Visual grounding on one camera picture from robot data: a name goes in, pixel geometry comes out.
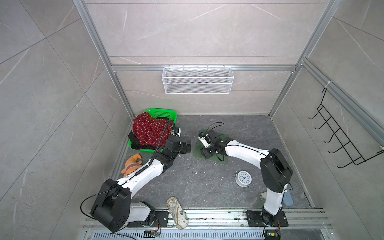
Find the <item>green skirt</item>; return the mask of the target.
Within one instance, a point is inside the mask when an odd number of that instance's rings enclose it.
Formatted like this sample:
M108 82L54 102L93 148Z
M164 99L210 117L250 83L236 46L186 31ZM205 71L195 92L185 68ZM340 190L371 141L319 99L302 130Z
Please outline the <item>green skirt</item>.
M225 147L231 140L227 135L219 134L214 130L200 132L193 155L205 160L225 162L228 156Z

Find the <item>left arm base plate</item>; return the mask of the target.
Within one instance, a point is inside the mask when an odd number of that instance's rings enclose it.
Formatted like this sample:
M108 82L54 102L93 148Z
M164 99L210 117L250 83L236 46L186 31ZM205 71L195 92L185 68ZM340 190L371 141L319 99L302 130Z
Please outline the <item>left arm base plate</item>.
M158 224L160 228L166 228L168 226L169 214L169 211L155 211L155 217L151 224L136 221L128 223L128 228L157 228Z

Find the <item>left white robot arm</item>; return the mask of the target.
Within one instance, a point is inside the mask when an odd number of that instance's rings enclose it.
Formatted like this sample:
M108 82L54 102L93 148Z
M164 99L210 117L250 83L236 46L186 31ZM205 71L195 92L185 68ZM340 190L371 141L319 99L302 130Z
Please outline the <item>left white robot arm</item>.
M155 152L152 159L126 177L116 181L108 179L102 184L99 193L94 195L91 217L112 233L130 223L151 226L155 220L155 208L144 201L132 203L132 198L152 179L168 170L179 154L189 152L191 143L182 141L181 130L176 127L176 133L166 140L162 152Z

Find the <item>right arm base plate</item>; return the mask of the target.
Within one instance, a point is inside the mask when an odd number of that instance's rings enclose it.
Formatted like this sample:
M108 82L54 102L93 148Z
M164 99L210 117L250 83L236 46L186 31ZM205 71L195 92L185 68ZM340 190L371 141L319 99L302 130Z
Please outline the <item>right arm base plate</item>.
M245 211L249 227L288 227L287 217L280 209L276 215L272 215L267 212L264 208L261 211Z

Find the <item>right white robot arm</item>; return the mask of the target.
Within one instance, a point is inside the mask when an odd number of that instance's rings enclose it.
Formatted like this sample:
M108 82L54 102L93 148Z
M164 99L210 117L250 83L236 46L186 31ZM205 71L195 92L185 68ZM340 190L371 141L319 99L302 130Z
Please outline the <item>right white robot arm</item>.
M261 150L250 147L229 138L221 138L215 131L210 130L198 135L203 144L200 149L205 159L214 155L234 157L250 163L261 170L267 195L261 211L261 218L266 225L272 226L283 215L283 199L290 184L293 170L281 151L278 149Z

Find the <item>red polka dot skirt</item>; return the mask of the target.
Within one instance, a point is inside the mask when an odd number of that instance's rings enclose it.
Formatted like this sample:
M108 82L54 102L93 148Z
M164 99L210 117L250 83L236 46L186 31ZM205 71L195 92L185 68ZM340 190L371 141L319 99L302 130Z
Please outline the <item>red polka dot skirt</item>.
M173 122L167 118L153 118L148 112L141 113L133 121L133 145L137 149L159 149L172 133Z

